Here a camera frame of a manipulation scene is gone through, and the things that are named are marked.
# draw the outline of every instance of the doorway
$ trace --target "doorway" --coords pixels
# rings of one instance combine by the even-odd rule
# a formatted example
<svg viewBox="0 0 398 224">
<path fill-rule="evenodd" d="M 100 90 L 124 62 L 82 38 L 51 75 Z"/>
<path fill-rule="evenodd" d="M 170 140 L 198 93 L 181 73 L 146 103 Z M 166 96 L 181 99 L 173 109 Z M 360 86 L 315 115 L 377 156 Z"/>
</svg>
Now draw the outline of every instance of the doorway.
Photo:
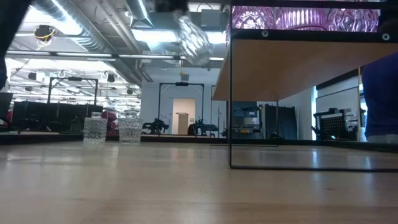
<svg viewBox="0 0 398 224">
<path fill-rule="evenodd" d="M 188 126 L 195 122 L 195 115 L 195 99 L 173 98 L 172 134 L 187 134 Z"/>
</svg>

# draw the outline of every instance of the metal rack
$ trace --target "metal rack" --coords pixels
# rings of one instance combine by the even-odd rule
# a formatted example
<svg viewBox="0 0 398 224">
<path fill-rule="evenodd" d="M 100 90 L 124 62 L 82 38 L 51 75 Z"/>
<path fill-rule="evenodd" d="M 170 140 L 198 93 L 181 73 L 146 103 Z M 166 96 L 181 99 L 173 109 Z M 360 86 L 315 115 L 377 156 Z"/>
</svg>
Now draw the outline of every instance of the metal rack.
<svg viewBox="0 0 398 224">
<path fill-rule="evenodd" d="M 265 6 L 265 7 L 304 7 L 324 9 L 382 9 L 398 12 L 398 4 L 389 2 L 342 2 L 342 1 L 285 1 L 285 0 L 231 0 L 231 14 L 229 17 L 229 96 L 228 101 L 233 102 L 233 45 L 238 40 L 244 44 L 246 40 L 281 40 L 281 41 L 306 41 L 306 42 L 341 42 L 341 43 L 398 43 L 398 36 L 380 33 L 363 32 L 328 32 L 304 30 L 260 30 L 260 29 L 233 29 L 232 7 L 234 6 Z M 232 129 L 232 103 L 228 104 L 228 126 Z M 351 169 L 334 167 L 285 167 L 285 166 L 239 166 L 233 164 L 232 132 L 228 132 L 229 166 L 231 169 L 261 169 L 261 170 L 317 170 L 317 171 L 351 171 L 351 172 L 398 172 L 398 169 Z"/>
</svg>

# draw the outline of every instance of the black metal frame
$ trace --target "black metal frame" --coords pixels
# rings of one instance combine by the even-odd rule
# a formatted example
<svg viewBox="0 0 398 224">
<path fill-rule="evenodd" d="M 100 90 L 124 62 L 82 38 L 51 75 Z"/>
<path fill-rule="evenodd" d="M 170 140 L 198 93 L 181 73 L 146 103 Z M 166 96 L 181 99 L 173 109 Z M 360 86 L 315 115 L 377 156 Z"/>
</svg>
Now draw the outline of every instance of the black metal frame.
<svg viewBox="0 0 398 224">
<path fill-rule="evenodd" d="M 159 101 L 157 105 L 157 119 L 160 119 L 160 102 L 161 102 L 161 93 L 162 93 L 162 85 L 175 85 L 175 86 L 190 86 L 190 85 L 198 85 L 201 86 L 201 118 L 203 119 L 203 109 L 205 105 L 205 84 L 202 83 L 159 83 Z"/>
<path fill-rule="evenodd" d="M 54 86 L 52 86 L 52 81 L 53 80 L 60 80 L 60 81 L 68 80 L 68 81 L 71 81 L 71 82 L 81 82 L 82 80 L 94 81 L 95 82 L 94 106 L 97 105 L 98 79 L 97 78 L 79 78 L 79 77 L 68 77 L 68 78 L 50 77 L 49 96 L 47 98 L 47 104 L 50 103 L 52 89 L 58 85 L 58 83 L 56 83 Z"/>
<path fill-rule="evenodd" d="M 345 8 L 345 9 L 382 9 L 385 11 L 398 11 L 398 4 L 391 2 L 347 2 L 347 1 L 286 1 L 286 0 L 231 0 L 233 6 L 265 6 L 265 7 L 309 7 L 309 8 Z M 398 36 L 380 33 L 362 32 L 327 32 L 327 31 L 302 31 L 302 30 L 259 30 L 259 29 L 233 29 L 230 28 L 229 36 L 229 102 L 228 127 L 232 126 L 232 83 L 233 83 L 233 42 L 239 40 L 288 40 L 288 41 L 314 41 L 314 42 L 362 42 L 362 43 L 398 43 Z M 232 163 L 232 146 L 236 142 L 232 132 L 228 132 L 228 164 L 231 169 L 261 169 L 261 170 L 315 170 L 315 171 L 345 171 L 345 172 L 398 172 L 398 169 L 346 169 L 346 168 L 313 168 L 313 167 L 272 167 L 272 166 L 237 166 Z"/>
</svg>

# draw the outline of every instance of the glass tumbler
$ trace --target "glass tumbler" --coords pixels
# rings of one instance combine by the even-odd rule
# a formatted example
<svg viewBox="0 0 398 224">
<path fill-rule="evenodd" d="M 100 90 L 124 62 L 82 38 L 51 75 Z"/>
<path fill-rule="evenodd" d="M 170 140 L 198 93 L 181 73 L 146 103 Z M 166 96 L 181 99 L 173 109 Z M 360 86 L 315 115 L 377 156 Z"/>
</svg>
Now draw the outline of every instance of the glass tumbler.
<svg viewBox="0 0 398 224">
<path fill-rule="evenodd" d="M 121 143 L 139 144 L 143 120 L 136 116 L 119 118 L 119 140 Z"/>
<path fill-rule="evenodd" d="M 90 118 L 85 118 L 83 130 L 84 142 L 103 143 L 106 138 L 106 119 L 101 117 L 102 113 L 92 112 Z"/>
</svg>

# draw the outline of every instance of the wooden shelf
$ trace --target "wooden shelf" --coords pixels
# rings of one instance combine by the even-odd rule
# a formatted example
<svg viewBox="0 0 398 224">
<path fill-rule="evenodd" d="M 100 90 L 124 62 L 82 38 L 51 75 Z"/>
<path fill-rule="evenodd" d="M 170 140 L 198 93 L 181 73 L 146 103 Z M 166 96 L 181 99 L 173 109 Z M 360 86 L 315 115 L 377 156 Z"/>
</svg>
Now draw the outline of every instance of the wooden shelf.
<svg viewBox="0 0 398 224">
<path fill-rule="evenodd" d="M 233 100 L 282 100 L 394 52 L 398 44 L 237 39 Z M 229 56 L 220 70 L 214 100 L 229 99 Z"/>
</svg>

